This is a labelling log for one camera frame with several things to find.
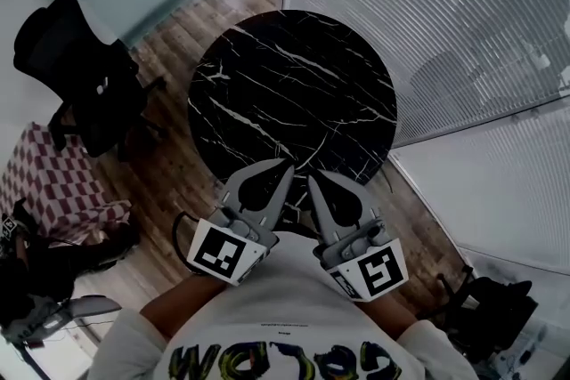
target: black marble table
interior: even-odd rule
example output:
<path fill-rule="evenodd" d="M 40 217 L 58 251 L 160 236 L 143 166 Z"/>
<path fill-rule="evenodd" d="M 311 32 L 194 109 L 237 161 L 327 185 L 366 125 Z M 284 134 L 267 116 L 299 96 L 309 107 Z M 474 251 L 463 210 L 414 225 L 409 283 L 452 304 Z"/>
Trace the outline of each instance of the black marble table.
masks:
<path fill-rule="evenodd" d="M 188 103 L 192 138 L 218 179 L 292 158 L 294 206 L 311 168 L 369 181 L 396 127 L 394 88 L 374 50 L 344 24 L 295 10 L 226 30 L 196 68 Z"/>

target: red and white checkered cloth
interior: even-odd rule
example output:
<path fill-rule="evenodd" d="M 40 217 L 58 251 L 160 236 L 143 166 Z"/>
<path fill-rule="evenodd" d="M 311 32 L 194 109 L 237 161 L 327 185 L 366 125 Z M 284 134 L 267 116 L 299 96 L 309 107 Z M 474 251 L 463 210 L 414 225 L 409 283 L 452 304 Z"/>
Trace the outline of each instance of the red and white checkered cloth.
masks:
<path fill-rule="evenodd" d="M 125 222 L 131 204 L 108 203 L 81 140 L 76 135 L 66 139 L 66 148 L 58 151 L 46 126 L 26 127 L 0 181 L 0 210 L 11 214 L 14 203 L 26 198 L 24 207 L 42 236 L 81 243 L 106 222 Z"/>

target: black chair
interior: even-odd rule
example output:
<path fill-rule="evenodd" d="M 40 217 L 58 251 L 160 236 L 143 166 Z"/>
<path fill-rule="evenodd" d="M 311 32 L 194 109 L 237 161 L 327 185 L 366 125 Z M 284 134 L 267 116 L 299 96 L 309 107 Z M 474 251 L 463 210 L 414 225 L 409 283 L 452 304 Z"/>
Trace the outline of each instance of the black chair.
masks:
<path fill-rule="evenodd" d="M 90 156 L 118 144 L 118 157 L 124 160 L 126 134 L 133 124 L 167 136 L 165 129 L 141 116 L 148 93 L 166 87 L 166 81 L 159 77 L 143 88 L 126 47 L 119 40 L 102 43 L 77 0 L 54 0 L 33 12 L 16 36 L 14 51 L 14 67 L 63 100 L 49 125 L 58 150 L 65 147 L 65 134 L 79 134 Z M 69 108 L 76 125 L 62 124 Z"/>
<path fill-rule="evenodd" d="M 494 352 L 507 350 L 538 303 L 527 296 L 531 281 L 507 286 L 488 277 L 470 281 L 473 268 L 465 266 L 463 270 L 467 277 L 457 292 L 453 292 L 443 274 L 437 276 L 450 296 L 449 302 L 418 318 L 430 319 L 445 312 L 442 330 L 470 362 L 478 363 L 488 360 Z M 473 308 L 464 306 L 468 298 Z"/>

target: floor plank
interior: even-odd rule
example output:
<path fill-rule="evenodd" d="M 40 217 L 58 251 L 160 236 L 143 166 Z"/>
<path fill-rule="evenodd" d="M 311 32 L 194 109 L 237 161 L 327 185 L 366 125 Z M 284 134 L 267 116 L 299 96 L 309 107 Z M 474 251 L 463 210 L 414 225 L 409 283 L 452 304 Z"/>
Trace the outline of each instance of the floor plank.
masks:
<path fill-rule="evenodd" d="M 128 163 L 120 164 L 114 151 L 94 160 L 95 174 L 110 195 L 133 203 L 142 244 L 115 268 L 78 280 L 76 295 L 100 293 L 140 309 L 188 274 L 172 248 L 172 222 L 183 210 L 208 217 L 221 189 L 191 139 L 186 93 L 191 76 L 222 32 L 249 16 L 274 10 L 275 1 L 189 0 L 133 49 L 143 83 L 158 76 L 167 80 L 166 91 L 150 97 L 145 116 L 167 127 L 169 137 L 158 141 L 134 129 L 127 141 L 132 155 Z M 414 312 L 433 308 L 445 299 L 436 274 L 443 272 L 458 286 L 462 260 L 398 171 L 389 163 L 383 171 L 386 177 L 378 174 L 368 188 L 388 229 L 403 244 L 411 279 L 398 289 L 397 299 Z"/>

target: white t-shirt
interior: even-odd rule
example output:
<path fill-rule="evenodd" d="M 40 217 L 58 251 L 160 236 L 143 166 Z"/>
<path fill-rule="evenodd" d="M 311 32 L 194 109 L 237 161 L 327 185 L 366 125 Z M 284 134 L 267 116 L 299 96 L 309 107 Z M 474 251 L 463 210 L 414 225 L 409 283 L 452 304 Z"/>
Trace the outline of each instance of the white t-shirt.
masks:
<path fill-rule="evenodd" d="M 321 269 L 316 241 L 279 237 L 239 287 L 210 301 L 168 344 L 139 313 L 123 310 L 89 380 L 477 379 L 430 322 L 392 340 Z"/>

